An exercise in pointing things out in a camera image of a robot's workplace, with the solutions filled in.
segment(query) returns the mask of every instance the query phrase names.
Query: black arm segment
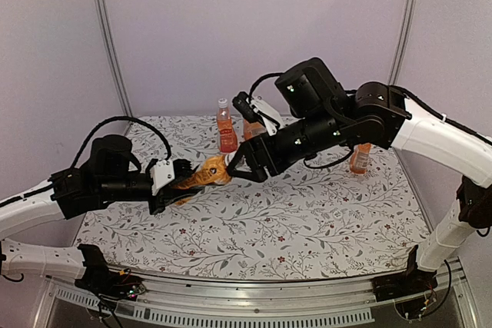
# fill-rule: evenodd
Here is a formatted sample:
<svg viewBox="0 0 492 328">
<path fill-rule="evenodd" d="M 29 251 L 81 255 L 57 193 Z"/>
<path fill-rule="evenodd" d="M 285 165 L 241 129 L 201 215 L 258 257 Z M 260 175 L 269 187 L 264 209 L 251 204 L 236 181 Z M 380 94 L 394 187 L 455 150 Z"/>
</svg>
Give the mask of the black arm segment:
<svg viewBox="0 0 492 328">
<path fill-rule="evenodd" d="M 265 168 L 277 176 L 300 159 L 312 159 L 335 145 L 353 147 L 370 142 L 389 148 L 404 120 L 411 118 L 405 111 L 404 95 L 397 89 L 368 82 L 348 94 L 319 58 L 295 65 L 275 86 L 291 113 L 300 119 L 273 136 L 264 133 L 241 144 L 228 165 L 232 177 L 263 182 L 268 177 Z M 261 121 L 246 97 L 241 92 L 233 100 L 234 106 L 249 121 Z M 236 169 L 242 158 L 251 171 Z"/>
<path fill-rule="evenodd" d="M 172 162 L 175 179 L 153 195 L 150 168 L 157 160 L 152 160 L 145 172 L 140 173 L 141 164 L 131 152 L 131 146 L 128 138 L 116 134 L 96 138 L 91 156 L 80 168 L 69 168 L 50 177 L 55 192 L 52 200 L 57 201 L 65 219 L 105 209 L 115 201 L 148 202 L 150 214 L 156 215 L 167 205 L 201 190 L 172 188 L 174 183 L 194 173 L 190 161 L 177 159 Z M 130 163 L 136 167 L 135 171 L 129 170 Z"/>
</svg>

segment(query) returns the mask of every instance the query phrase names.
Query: floral tablecloth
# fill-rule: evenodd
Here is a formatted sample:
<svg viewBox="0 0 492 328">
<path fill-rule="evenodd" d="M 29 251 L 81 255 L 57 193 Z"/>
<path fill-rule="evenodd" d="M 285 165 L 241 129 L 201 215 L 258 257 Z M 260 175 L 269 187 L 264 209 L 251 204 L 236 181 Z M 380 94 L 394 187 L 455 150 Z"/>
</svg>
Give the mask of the floral tablecloth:
<svg viewBox="0 0 492 328">
<path fill-rule="evenodd" d="M 218 153 L 214 117 L 143 119 L 165 134 L 173 158 L 198 165 Z M 128 136 L 143 167 L 165 156 L 146 128 L 134 124 Z M 346 150 L 334 147 L 314 163 Z M 86 214 L 75 242 L 98 245 L 112 264 L 201 277 L 286 280 L 401 269 L 406 250 L 428 229 L 394 153 L 373 147 L 370 158 L 365 175 L 352 174 L 347 162 L 321 171 L 299 162 L 263 184 L 234 179 L 157 217 L 145 203 L 112 204 Z"/>
</svg>

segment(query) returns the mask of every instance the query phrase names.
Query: black cable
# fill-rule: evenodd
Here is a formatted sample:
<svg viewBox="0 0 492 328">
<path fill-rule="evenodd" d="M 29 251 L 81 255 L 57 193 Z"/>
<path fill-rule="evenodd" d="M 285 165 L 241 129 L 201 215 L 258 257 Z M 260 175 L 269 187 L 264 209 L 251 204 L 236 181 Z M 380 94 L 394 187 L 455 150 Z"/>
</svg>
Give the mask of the black cable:
<svg viewBox="0 0 492 328">
<path fill-rule="evenodd" d="M 106 301 L 101 296 L 99 296 L 98 294 L 96 294 L 94 292 L 93 292 L 93 294 L 99 299 L 99 318 L 100 318 L 100 321 L 102 321 L 102 323 L 107 328 L 111 328 L 111 326 L 105 321 L 105 318 L 102 317 L 102 305 L 104 305 L 105 308 L 108 309 L 108 311 L 111 314 L 111 316 L 113 317 L 113 319 L 115 319 L 115 322 L 118 324 L 118 327 L 123 328 L 123 325 L 121 324 L 121 321 L 118 318 L 118 316 L 115 314 L 115 311 L 106 303 Z"/>
<path fill-rule="evenodd" d="M 422 315 L 423 318 L 425 318 L 426 316 L 430 316 L 430 315 L 434 314 L 436 311 L 438 311 L 440 309 L 440 307 L 444 305 L 447 297 L 449 296 L 449 293 L 451 292 L 451 282 L 453 280 L 451 277 L 451 267 L 449 266 L 449 263 L 447 262 L 447 260 L 445 260 L 444 263 L 446 264 L 447 272 L 449 273 L 449 281 L 447 282 L 446 294 L 444 295 L 443 299 L 440 301 L 439 305 L 437 305 L 437 307 L 434 310 L 432 310 L 431 312 L 429 312 L 427 314 L 424 313 Z"/>
<path fill-rule="evenodd" d="M 104 119 L 102 122 L 99 122 L 94 128 L 92 128 L 92 131 L 87 135 L 84 142 L 82 142 L 82 146 L 80 147 L 80 149 L 78 149 L 78 153 L 75 155 L 75 159 L 71 163 L 70 169 L 75 168 L 75 166 L 77 165 L 78 159 L 80 159 L 82 152 L 84 151 L 85 147 L 88 145 L 92 136 L 94 136 L 94 134 L 101 127 L 105 126 L 106 124 L 109 124 L 111 122 L 116 122 L 116 121 L 129 121 L 132 123 L 140 124 L 141 126 L 144 126 L 145 128 L 148 128 L 149 130 L 154 132 L 161 139 L 161 141 L 164 143 L 164 146 L 166 147 L 166 151 L 168 152 L 168 155 L 166 156 L 165 160 L 168 160 L 171 157 L 171 146 L 169 145 L 168 140 L 166 140 L 166 137 L 164 137 L 164 135 L 157 128 L 155 128 L 151 124 L 149 124 L 145 121 L 142 121 L 138 118 L 129 117 L 127 115 L 120 115 L 120 116 Z"/>
<path fill-rule="evenodd" d="M 331 117 L 333 117 L 338 122 L 345 123 L 348 126 L 355 124 L 356 122 L 353 119 L 346 117 L 335 110 L 333 106 L 333 100 L 334 100 L 334 96 L 329 98 L 327 100 L 327 104 L 324 106 L 324 108 L 331 115 Z"/>
<path fill-rule="evenodd" d="M 485 231 L 485 233 L 484 233 L 484 234 L 482 234 L 482 233 L 480 232 L 480 230 L 477 230 L 477 233 L 478 233 L 478 235 L 479 235 L 480 237 L 487 237 L 487 236 L 489 235 L 489 233 L 490 233 L 490 227 L 488 227 L 488 228 L 487 228 L 487 230 Z"/>
<path fill-rule="evenodd" d="M 258 114 L 259 114 L 260 116 L 262 116 L 263 118 L 267 118 L 267 119 L 268 119 L 271 123 L 273 123 L 273 124 L 275 125 L 275 127 L 276 127 L 277 129 L 279 129 L 279 128 L 280 128 L 280 123 L 278 123 L 278 121 L 277 121 L 276 119 L 274 119 L 274 118 L 270 117 L 268 114 L 263 113 L 263 112 L 262 112 L 262 111 L 260 111 L 260 110 L 258 110 Z"/>
<path fill-rule="evenodd" d="M 266 75 L 263 75 L 261 76 L 258 80 L 256 80 L 254 82 L 254 84 L 251 85 L 251 88 L 249 89 L 249 95 L 248 95 L 248 98 L 249 98 L 249 102 L 251 103 L 251 99 L 253 98 L 253 92 L 254 90 L 256 90 L 256 88 L 259 86 L 259 84 L 261 82 L 263 82 L 264 80 L 267 80 L 269 78 L 273 78 L 273 77 L 280 77 L 284 74 L 284 72 L 273 72 L 273 73 L 268 73 Z"/>
<path fill-rule="evenodd" d="M 10 199 L 7 199 L 5 201 L 2 201 L 0 203 L 0 207 L 4 207 L 5 205 L 9 205 L 9 204 L 12 204 L 16 201 L 19 201 L 19 200 L 22 200 L 22 197 L 20 196 L 14 196 L 14 197 L 11 197 Z"/>
<path fill-rule="evenodd" d="M 351 157 L 351 155 L 354 153 L 354 148 L 351 147 L 350 148 L 350 151 L 347 153 L 347 155 L 344 155 L 343 157 L 341 157 L 340 159 L 337 159 L 336 161 L 332 161 L 331 163 L 329 164 L 325 164 L 325 165 L 321 165 L 320 167 L 313 167 L 311 165 L 309 165 L 307 162 L 306 162 L 306 159 L 304 159 L 304 165 L 306 167 L 308 167 L 309 169 L 326 169 L 326 168 L 329 168 L 329 167 L 334 167 L 335 165 L 338 165 L 340 163 L 343 163 L 344 161 L 346 161 L 349 157 Z"/>
<path fill-rule="evenodd" d="M 161 141 L 164 143 L 164 146 L 166 147 L 166 151 L 168 153 L 168 155 L 166 156 L 165 160 L 168 160 L 171 157 L 171 146 L 169 145 L 168 140 L 166 140 L 166 137 L 164 137 L 164 135 L 157 128 L 155 128 L 151 124 L 149 124 L 149 123 L 147 123 L 145 121 L 142 121 L 142 120 L 140 120 L 138 118 L 133 118 L 133 117 L 128 117 L 128 116 L 122 115 L 122 116 L 116 116 L 116 117 L 111 117 L 111 118 L 105 119 L 102 122 L 98 123 L 92 129 L 92 131 L 89 133 L 89 135 L 82 142 L 82 146 L 78 150 L 78 153 L 75 155 L 75 159 L 71 163 L 70 169 L 74 169 L 75 168 L 75 166 L 77 165 L 78 159 L 80 159 L 80 157 L 82 155 L 82 152 L 87 147 L 89 141 L 91 140 L 92 136 L 94 136 L 94 134 L 96 133 L 96 131 L 99 130 L 101 127 L 105 126 L 106 124 L 109 124 L 111 122 L 116 122 L 116 121 L 130 121 L 130 122 L 133 122 L 133 123 L 136 123 L 136 124 L 140 124 L 141 126 L 144 126 L 144 127 L 148 128 L 153 133 L 155 133 L 161 139 Z M 57 181 L 57 183 L 63 181 L 64 179 L 65 179 L 64 177 L 59 178 L 58 181 Z M 16 201 L 19 201 L 19 200 L 22 200 L 22 199 L 26 199 L 28 197 L 32 197 L 34 195 L 40 194 L 42 192 L 45 192 L 47 190 L 52 189 L 55 185 L 56 185 L 56 183 L 49 184 L 48 186 L 44 186 L 44 187 L 38 188 L 38 189 L 33 190 L 31 192 L 26 192 L 22 196 L 10 197 L 9 199 L 2 201 L 0 203 L 0 207 L 4 207 L 5 205 L 12 204 L 12 203 L 14 203 Z"/>
<path fill-rule="evenodd" d="M 24 280 L 24 274 L 22 274 L 22 273 L 21 273 L 21 277 L 18 280 L 14 280 L 14 279 L 7 277 L 7 276 L 2 276 L 2 277 L 4 277 L 8 281 L 14 282 L 14 283 L 21 283 Z"/>
<path fill-rule="evenodd" d="M 402 88 L 401 86 L 393 86 L 393 88 L 403 92 L 405 95 L 407 95 L 410 99 L 412 99 L 413 101 L 415 101 L 418 105 L 420 105 L 421 108 L 423 108 L 425 111 L 427 111 L 428 113 L 432 114 L 433 116 L 435 116 L 437 119 L 440 119 L 440 120 L 443 120 L 444 119 L 444 116 L 439 113 L 438 111 L 435 111 L 433 108 L 431 108 L 429 105 L 425 104 L 421 99 L 419 99 L 418 96 L 416 96 L 416 94 L 414 94 L 413 92 L 411 91 L 408 91 L 406 88 Z M 457 128 L 458 130 L 462 130 L 463 132 L 466 132 L 467 134 L 470 134 L 471 136 L 474 136 L 476 138 L 478 138 L 479 140 L 483 141 L 484 143 L 486 144 L 489 144 L 490 146 L 492 146 L 492 141 L 490 140 L 487 140 L 484 136 L 482 136 L 481 134 L 479 134 L 478 132 L 472 130 L 471 128 L 468 128 L 467 126 L 465 126 L 464 124 L 461 124 L 459 122 L 456 122 L 456 121 L 453 121 L 452 119 L 450 118 L 446 118 L 446 120 L 444 121 L 445 123 L 448 123 L 450 124 L 451 126 Z"/>
</svg>

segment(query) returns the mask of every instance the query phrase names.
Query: metal frame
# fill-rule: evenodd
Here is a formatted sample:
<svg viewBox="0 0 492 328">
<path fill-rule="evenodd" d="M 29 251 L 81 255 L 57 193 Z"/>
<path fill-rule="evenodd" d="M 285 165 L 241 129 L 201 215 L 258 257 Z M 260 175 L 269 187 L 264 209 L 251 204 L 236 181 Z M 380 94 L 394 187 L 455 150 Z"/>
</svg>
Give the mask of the metal frame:
<svg viewBox="0 0 492 328">
<path fill-rule="evenodd" d="M 390 77 L 388 84 L 397 84 L 398 76 L 400 74 L 401 65 L 403 64 L 403 58 L 405 49 L 407 48 L 408 36 L 410 34 L 412 18 L 414 16 L 414 10 L 417 0 L 407 0 L 405 2 L 405 11 L 403 22 L 401 23 L 400 37 L 398 39 L 397 50 L 394 55 L 393 64 L 391 66 Z"/>
<path fill-rule="evenodd" d="M 108 55 L 109 67 L 115 83 L 116 92 L 121 104 L 121 109 L 125 115 L 133 117 L 133 112 L 130 106 L 130 100 L 126 91 L 123 76 L 121 74 L 118 56 L 116 55 L 115 43 L 111 34 L 109 25 L 108 9 L 106 8 L 105 0 L 94 0 L 96 12 L 98 13 L 99 25 L 101 26 L 102 39 L 105 43 L 106 54 Z"/>
<path fill-rule="evenodd" d="M 397 83 L 400 74 L 416 1 L 406 0 L 405 3 L 404 19 L 388 80 L 390 85 Z M 95 5 L 121 108 L 126 115 L 133 116 L 116 55 L 105 0 L 95 0 Z M 421 206 L 425 221 L 428 227 L 432 229 L 428 214 L 422 207 L 418 189 L 411 177 L 408 176 L 407 168 L 399 153 L 397 153 L 397 157 L 407 175 L 417 202 Z M 458 259 L 451 261 L 451 268 L 453 270 L 454 292 L 457 295 L 464 325 L 466 328 L 479 327 L 476 306 Z M 122 317 L 153 323 L 157 323 L 156 319 L 163 320 L 165 316 L 173 316 L 173 319 L 181 317 L 183 323 L 188 320 L 187 324 L 189 325 L 189 319 L 193 319 L 191 316 L 195 315 L 196 317 L 201 316 L 202 319 L 205 316 L 217 323 L 219 321 L 228 322 L 230 326 L 233 322 L 238 321 L 255 322 L 257 327 L 261 327 L 262 324 L 267 326 L 267 322 L 271 322 L 274 326 L 273 324 L 280 319 L 298 321 L 298 318 L 301 318 L 306 324 L 304 326 L 308 326 L 310 320 L 313 324 L 313 321 L 317 323 L 317 320 L 324 319 L 322 318 L 323 315 L 325 317 L 343 316 L 346 312 L 357 314 L 379 304 L 371 292 L 370 280 L 373 276 L 339 280 L 244 282 L 170 276 L 157 272 L 149 274 L 143 271 L 140 272 L 140 275 L 144 278 L 145 286 L 149 289 L 145 298 L 139 299 L 137 303 L 120 302 L 116 313 Z M 437 278 L 438 289 L 446 288 L 448 275 L 444 268 L 439 269 Z M 72 302 L 89 309 L 94 308 L 94 301 L 87 291 L 76 289 L 70 281 L 47 279 L 44 290 L 41 303 L 35 314 L 35 328 L 47 326 L 55 299 L 60 298 L 63 294 L 62 291 L 65 291 L 66 300 L 70 300 L 66 291 L 73 291 L 72 299 L 74 300 Z"/>
<path fill-rule="evenodd" d="M 450 266 L 454 292 L 457 300 L 462 302 L 460 314 L 465 327 L 478 328 L 473 298 L 460 261 L 453 259 Z M 393 300 L 376 302 L 371 292 L 373 276 L 245 282 L 158 272 L 139 275 L 144 279 L 148 292 L 135 303 L 118 303 L 116 314 L 166 326 L 353 326 L 373 321 L 371 308 L 394 303 Z M 437 272 L 437 290 L 447 288 L 448 278 L 447 269 L 440 268 Z M 91 310 L 97 309 L 97 299 L 90 293 L 73 287 L 68 280 L 53 279 L 37 314 L 35 328 L 46 328 L 56 298 Z"/>
</svg>

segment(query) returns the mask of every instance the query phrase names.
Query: wire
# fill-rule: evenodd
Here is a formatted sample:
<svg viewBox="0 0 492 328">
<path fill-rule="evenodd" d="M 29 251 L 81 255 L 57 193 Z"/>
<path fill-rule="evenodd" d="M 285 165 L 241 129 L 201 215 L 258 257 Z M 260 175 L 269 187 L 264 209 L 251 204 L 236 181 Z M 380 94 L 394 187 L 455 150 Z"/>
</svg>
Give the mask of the wire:
<svg viewBox="0 0 492 328">
<path fill-rule="evenodd" d="M 251 99 L 253 98 L 253 92 L 254 90 L 256 90 L 256 88 L 260 85 L 261 82 L 263 82 L 264 80 L 268 80 L 269 78 L 273 78 L 273 77 L 280 77 L 284 74 L 284 72 L 273 72 L 273 73 L 268 73 L 266 75 L 263 75 L 261 76 L 258 80 L 256 80 L 254 82 L 254 84 L 251 85 L 251 88 L 249 90 L 249 95 L 248 95 L 248 98 L 249 98 L 249 102 L 251 103 Z"/>
<path fill-rule="evenodd" d="M 429 312 L 427 314 L 425 313 L 423 315 L 423 317 L 430 316 L 430 315 L 434 314 L 436 311 L 438 311 L 440 309 L 440 307 L 444 305 L 444 303 L 447 300 L 447 297 L 449 296 L 449 293 L 451 292 L 451 282 L 453 280 L 453 278 L 451 276 L 451 267 L 449 266 L 449 263 L 447 262 L 447 260 L 445 260 L 444 263 L 446 264 L 447 272 L 449 273 L 449 280 L 447 282 L 446 294 L 444 295 L 443 299 L 440 301 L 439 305 L 437 305 L 437 307 L 434 310 L 432 310 L 431 312 Z"/>
<path fill-rule="evenodd" d="M 121 287 L 121 286 L 135 286 L 135 283 L 118 283 L 115 284 L 115 286 Z"/>
<path fill-rule="evenodd" d="M 275 125 L 275 127 L 276 127 L 277 129 L 279 129 L 279 128 L 280 128 L 280 123 L 278 123 L 278 121 L 277 121 L 276 119 L 274 119 L 274 118 L 270 117 L 268 114 L 263 113 L 263 112 L 262 112 L 262 111 L 260 111 L 260 110 L 258 110 L 258 114 L 259 114 L 260 116 L 262 116 L 263 118 L 267 118 L 267 119 L 268 119 L 271 123 L 273 123 L 273 124 Z"/>
<path fill-rule="evenodd" d="M 166 140 L 166 137 L 164 137 L 164 135 L 157 128 L 155 128 L 151 124 L 149 124 L 145 121 L 142 121 L 138 118 L 129 117 L 127 115 L 120 115 L 120 116 L 104 119 L 102 122 L 99 122 L 94 128 L 92 128 L 92 131 L 87 135 L 84 142 L 82 142 L 82 146 L 80 147 L 80 149 L 78 149 L 78 153 L 75 155 L 75 159 L 71 163 L 70 169 L 75 168 L 75 166 L 77 165 L 78 159 L 80 159 L 82 152 L 87 147 L 92 136 L 94 136 L 94 134 L 100 128 L 104 127 L 106 124 L 109 124 L 111 122 L 116 122 L 116 121 L 129 121 L 132 123 L 140 124 L 141 126 L 144 126 L 145 128 L 148 128 L 149 130 L 154 132 L 161 139 L 161 141 L 164 143 L 164 146 L 166 147 L 166 151 L 168 152 L 168 155 L 166 156 L 165 160 L 168 160 L 171 157 L 171 146 L 169 145 L 168 140 Z"/>
<path fill-rule="evenodd" d="M 324 106 L 324 108 L 331 115 L 331 117 L 333 117 L 336 121 L 345 123 L 346 125 L 355 124 L 356 121 L 354 121 L 353 119 L 350 119 L 349 117 L 346 117 L 346 116 L 344 116 L 344 115 L 342 115 L 336 111 L 336 109 L 333 106 L 333 100 L 334 100 L 334 96 L 327 99 L 327 101 L 326 101 L 327 104 Z"/>
<path fill-rule="evenodd" d="M 480 232 L 480 230 L 477 230 L 477 233 L 478 233 L 478 235 L 479 235 L 480 237 L 487 237 L 487 236 L 489 235 L 489 233 L 490 233 L 490 227 L 488 227 L 488 228 L 487 228 L 487 230 L 485 231 L 485 233 L 484 233 L 484 234 L 482 234 L 482 233 Z"/>
<path fill-rule="evenodd" d="M 418 105 L 421 106 L 421 108 L 423 108 L 425 111 L 427 111 L 428 113 L 432 114 L 433 116 L 435 116 L 437 119 L 441 119 L 443 120 L 444 119 L 444 116 L 435 111 L 433 108 L 431 108 L 430 106 L 428 106 L 427 104 L 425 104 L 421 99 L 419 99 L 418 96 L 416 96 L 416 94 L 414 94 L 413 92 L 411 91 L 408 91 L 406 88 L 402 88 L 401 86 L 393 86 L 393 88 L 403 92 L 405 95 L 407 95 L 410 99 L 414 100 Z M 485 144 L 489 144 L 490 146 L 492 146 L 492 141 L 490 140 L 487 140 L 484 136 L 482 136 L 481 134 L 479 134 L 478 132 L 472 130 L 471 128 L 468 128 L 467 126 L 465 126 L 464 124 L 461 124 L 459 122 L 456 122 L 456 121 L 453 121 L 452 119 L 450 118 L 446 118 L 445 120 L 445 123 L 448 123 L 450 124 L 451 126 L 457 128 L 458 130 L 462 130 L 463 132 L 466 132 L 467 134 L 470 134 L 476 138 L 478 138 L 479 140 L 483 141 Z"/>
<path fill-rule="evenodd" d="M 106 124 L 109 124 L 111 122 L 116 122 L 116 121 L 130 121 L 130 122 L 133 122 L 133 123 L 136 123 L 136 124 L 140 124 L 141 126 L 144 126 L 144 127 L 148 128 L 153 133 L 155 133 L 161 139 L 161 141 L 164 143 L 164 146 L 166 147 L 166 151 L 168 153 L 167 156 L 166 156 L 166 158 L 165 158 L 165 160 L 168 160 L 171 157 L 171 145 L 169 145 L 169 142 L 168 142 L 168 140 L 166 140 L 166 137 L 164 137 L 164 135 L 157 128 L 155 128 L 151 124 L 149 124 L 149 123 L 147 123 L 145 121 L 142 121 L 142 120 L 140 120 L 138 118 L 133 118 L 133 117 L 128 117 L 126 115 L 122 115 L 122 116 L 115 116 L 115 117 L 111 117 L 111 118 L 105 119 L 102 122 L 98 123 L 92 129 L 92 131 L 89 133 L 89 135 L 82 142 L 82 146 L 80 147 L 80 149 L 78 149 L 78 153 L 75 155 L 75 159 L 71 163 L 71 166 L 70 166 L 69 169 L 74 169 L 75 168 L 75 166 L 77 165 L 77 162 L 80 159 L 80 157 L 81 157 L 84 149 L 87 147 L 89 141 L 94 136 L 94 134 L 96 133 L 96 131 L 98 131 L 101 127 L 105 126 Z M 9 199 L 2 201 L 0 203 L 0 207 L 4 207 L 5 205 L 12 204 L 12 203 L 14 203 L 16 201 L 20 201 L 20 200 L 26 199 L 28 197 L 35 196 L 35 195 L 40 194 L 42 192 L 45 192 L 47 190 L 51 190 L 57 183 L 62 182 L 67 176 L 68 175 L 66 174 L 64 177 L 59 178 L 53 184 L 49 184 L 48 186 L 44 186 L 44 187 L 38 188 L 38 189 L 33 190 L 31 192 L 26 192 L 22 196 L 10 197 Z"/>
<path fill-rule="evenodd" d="M 115 286 L 122 286 L 122 284 L 125 283 L 126 280 L 131 276 L 131 269 L 130 268 L 124 269 L 123 272 L 126 274 L 126 277 L 119 284 L 115 284 Z"/>
<path fill-rule="evenodd" d="M 123 328 L 123 325 L 121 324 L 121 321 L 120 319 L 118 318 L 118 316 L 115 314 L 115 310 L 112 309 L 108 304 L 107 302 L 105 301 L 105 299 L 103 299 L 99 294 L 97 293 L 94 293 L 94 296 L 96 296 L 98 299 L 99 299 L 99 319 L 100 321 L 107 327 L 107 328 L 111 328 L 111 326 L 105 321 L 105 319 L 107 318 L 103 318 L 102 317 L 102 305 L 105 306 L 105 308 L 109 311 L 109 313 L 111 313 L 111 316 L 113 316 L 113 319 L 115 319 L 115 322 L 118 324 L 118 327 L 119 328 Z"/>
<path fill-rule="evenodd" d="M 14 283 L 21 283 L 24 280 L 24 274 L 22 274 L 22 273 L 21 273 L 21 277 L 18 280 L 14 280 L 14 279 L 7 277 L 7 276 L 2 276 L 2 277 L 4 277 L 8 281 L 14 282 Z"/>
<path fill-rule="evenodd" d="M 424 312 L 420 315 L 418 315 L 418 318 L 411 318 L 411 319 L 407 319 L 405 317 L 405 311 L 403 310 L 403 305 L 402 304 L 398 304 L 399 306 L 401 306 L 402 310 L 398 310 L 397 308 L 397 304 L 396 302 L 394 303 L 394 309 L 397 311 L 398 313 L 398 316 L 400 316 L 401 318 L 403 318 L 404 320 L 406 320 L 407 322 L 411 322 L 411 321 L 414 321 L 414 320 L 419 320 L 420 318 L 425 318 L 426 316 L 430 316 L 432 314 L 434 314 L 435 312 L 437 312 L 443 305 L 444 303 L 446 302 L 447 300 L 447 297 L 449 296 L 450 292 L 451 292 L 451 282 L 453 280 L 452 276 L 451 276 L 451 267 L 449 265 L 449 263 L 447 262 L 447 260 L 444 261 L 444 263 L 446 264 L 446 268 L 447 268 L 447 272 L 449 273 L 449 280 L 447 281 L 447 290 L 446 290 L 446 294 L 444 295 L 443 299 L 439 302 L 439 305 L 437 305 L 437 307 L 435 309 L 433 309 L 432 311 L 430 311 L 429 313 L 426 313 L 427 312 L 427 305 L 425 305 L 422 309 L 420 310 L 416 310 L 414 311 L 411 316 L 416 316 L 415 313 L 419 313 L 420 311 L 424 310 Z M 431 296 L 432 296 L 432 293 L 437 296 L 436 294 L 436 291 L 434 291 L 434 289 L 432 288 L 432 286 L 429 286 L 429 290 L 431 291 Z"/>
<path fill-rule="evenodd" d="M 338 165 L 340 163 L 343 163 L 344 161 L 346 161 L 349 157 L 351 157 L 351 155 L 354 153 L 354 148 L 351 147 L 350 148 L 350 151 L 344 155 L 343 157 L 341 157 L 340 159 L 337 159 L 336 161 L 332 161 L 331 163 L 329 164 L 325 164 L 325 165 L 321 165 L 319 167 L 313 167 L 311 165 L 309 165 L 307 162 L 306 162 L 306 159 L 304 159 L 304 165 L 306 167 L 308 167 L 309 169 L 326 169 L 326 168 L 329 168 L 329 167 L 334 167 L 335 165 Z"/>
<path fill-rule="evenodd" d="M 9 205 L 9 204 L 12 204 L 16 201 L 20 201 L 20 200 L 23 200 L 23 199 L 26 199 L 28 197 L 31 197 L 31 196 L 34 196 L 34 195 L 37 195 L 37 194 L 40 194 L 41 192 L 45 192 L 47 190 L 50 190 L 51 188 L 53 188 L 55 184 L 49 184 L 48 186 L 44 186 L 44 187 L 41 187 L 41 188 L 38 188 L 37 190 L 34 190 L 34 191 L 31 191 L 31 192 L 26 192 L 25 194 L 22 194 L 22 196 L 14 196 L 14 197 L 11 197 L 5 201 L 2 201 L 0 203 L 0 207 L 4 207 L 5 205 Z"/>
</svg>

